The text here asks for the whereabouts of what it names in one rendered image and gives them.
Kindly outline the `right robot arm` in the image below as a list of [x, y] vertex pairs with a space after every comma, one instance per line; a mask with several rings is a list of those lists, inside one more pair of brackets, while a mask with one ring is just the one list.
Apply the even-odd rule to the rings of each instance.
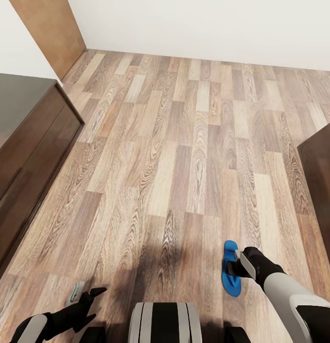
[[330, 343], [330, 303], [310, 292], [257, 247], [235, 250], [226, 274], [253, 278], [268, 297], [293, 343]]

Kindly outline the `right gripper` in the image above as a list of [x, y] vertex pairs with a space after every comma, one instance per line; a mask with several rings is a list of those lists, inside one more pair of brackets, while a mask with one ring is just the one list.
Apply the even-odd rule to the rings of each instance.
[[252, 278], [249, 274], [242, 272], [238, 266], [238, 260], [236, 262], [227, 261], [226, 274], [229, 276], [237, 276], [241, 278]]

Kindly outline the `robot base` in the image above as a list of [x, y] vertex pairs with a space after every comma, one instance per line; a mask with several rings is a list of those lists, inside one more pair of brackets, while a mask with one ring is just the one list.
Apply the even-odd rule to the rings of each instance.
[[[104, 327], [88, 327], [80, 343], [106, 343]], [[226, 327], [224, 343], [251, 343], [245, 330], [238, 327]]]

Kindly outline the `sandal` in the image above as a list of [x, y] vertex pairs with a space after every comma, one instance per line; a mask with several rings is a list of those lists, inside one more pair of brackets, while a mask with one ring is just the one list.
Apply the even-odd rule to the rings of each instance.
[[227, 261], [235, 262], [235, 250], [238, 246], [234, 241], [226, 241], [224, 246], [224, 263], [222, 268], [222, 283], [225, 290], [233, 297], [238, 297], [241, 293], [241, 277], [229, 276], [226, 274]]

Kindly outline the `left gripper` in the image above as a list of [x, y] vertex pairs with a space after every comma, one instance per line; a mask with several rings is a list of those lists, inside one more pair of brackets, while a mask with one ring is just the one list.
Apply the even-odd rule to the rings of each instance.
[[83, 292], [78, 303], [64, 308], [67, 315], [67, 323], [63, 332], [73, 328], [75, 333], [81, 331], [91, 320], [96, 317], [96, 314], [87, 316], [89, 309], [96, 296], [107, 290], [106, 287], [92, 288], [90, 293]]

